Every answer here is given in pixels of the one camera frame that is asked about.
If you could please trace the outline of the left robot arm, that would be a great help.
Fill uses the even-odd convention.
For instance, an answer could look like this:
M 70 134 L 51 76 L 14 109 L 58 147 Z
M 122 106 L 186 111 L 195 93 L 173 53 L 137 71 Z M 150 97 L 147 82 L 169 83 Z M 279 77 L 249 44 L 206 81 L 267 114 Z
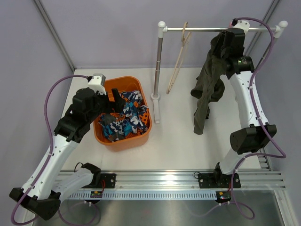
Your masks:
M 90 131 L 91 123 L 102 113 L 121 112 L 125 100 L 116 88 L 111 90 L 114 100 L 108 93 L 100 94 L 90 88 L 79 89 L 54 130 L 50 147 L 31 178 L 22 186 L 13 188 L 9 196 L 22 207 L 44 220 L 51 219 L 61 203 L 77 190 L 101 186 L 101 169 L 85 163 L 61 183 L 56 184 L 62 166 L 73 150 Z

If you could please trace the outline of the beige plastic hanger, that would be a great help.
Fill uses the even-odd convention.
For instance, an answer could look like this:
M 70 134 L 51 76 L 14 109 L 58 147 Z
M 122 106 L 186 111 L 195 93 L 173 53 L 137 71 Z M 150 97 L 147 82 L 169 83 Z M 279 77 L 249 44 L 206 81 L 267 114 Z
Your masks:
M 168 87 L 166 89 L 167 94 L 170 93 L 170 91 L 171 91 L 171 89 L 172 89 L 172 87 L 173 87 L 173 85 L 176 81 L 176 78 L 178 76 L 178 73 L 179 73 L 179 71 L 182 67 L 185 56 L 186 56 L 187 48 L 188 48 L 188 45 L 189 45 L 189 42 L 190 42 L 190 39 L 191 39 L 191 32 L 188 32 L 187 35 L 186 35 L 186 28 L 187 27 L 188 27 L 188 22 L 185 22 L 184 25 L 183 25 L 182 36 L 181 36 L 182 45 L 181 45 L 180 52 L 178 54 L 178 57 L 177 57 L 177 60 L 176 60 L 175 66 L 174 66 L 173 74 L 170 78 Z

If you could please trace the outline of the olive green shorts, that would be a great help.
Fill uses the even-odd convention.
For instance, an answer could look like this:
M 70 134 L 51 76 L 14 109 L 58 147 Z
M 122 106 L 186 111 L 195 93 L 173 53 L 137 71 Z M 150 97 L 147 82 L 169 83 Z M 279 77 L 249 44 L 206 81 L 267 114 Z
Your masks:
M 190 94 L 197 101 L 197 108 L 194 113 L 194 133 L 202 135 L 205 122 L 209 117 L 209 103 L 217 102 L 223 96 L 225 86 L 220 79 L 226 74 L 227 64 L 221 58 L 219 44 L 223 44 L 224 32 L 219 33 L 210 41 L 210 49 L 207 53 L 205 63 L 197 77 L 197 83 Z

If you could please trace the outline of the colourful patterned shorts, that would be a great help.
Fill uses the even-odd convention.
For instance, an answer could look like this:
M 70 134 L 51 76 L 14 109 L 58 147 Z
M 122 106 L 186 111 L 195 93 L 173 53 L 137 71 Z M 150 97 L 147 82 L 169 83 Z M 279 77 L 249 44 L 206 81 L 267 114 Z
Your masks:
M 99 124 L 103 135 L 109 142 L 140 136 L 150 127 L 149 108 L 143 103 L 139 90 L 122 92 L 125 105 L 120 113 L 102 114 Z

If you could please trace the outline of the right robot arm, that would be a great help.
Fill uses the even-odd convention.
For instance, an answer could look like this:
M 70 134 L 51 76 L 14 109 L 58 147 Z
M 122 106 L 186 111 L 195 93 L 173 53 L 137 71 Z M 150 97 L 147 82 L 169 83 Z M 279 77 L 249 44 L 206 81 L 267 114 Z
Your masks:
M 244 56 L 245 31 L 228 28 L 211 40 L 211 48 L 191 95 L 198 98 L 194 113 L 194 132 L 202 134 L 210 114 L 209 103 L 221 99 L 225 86 L 221 80 L 226 75 L 236 95 L 241 129 L 230 135 L 230 150 L 209 174 L 198 174 L 200 188 L 240 188 L 237 170 L 253 153 L 264 148 L 277 128 L 264 115 L 259 101 L 254 66 L 249 56 Z

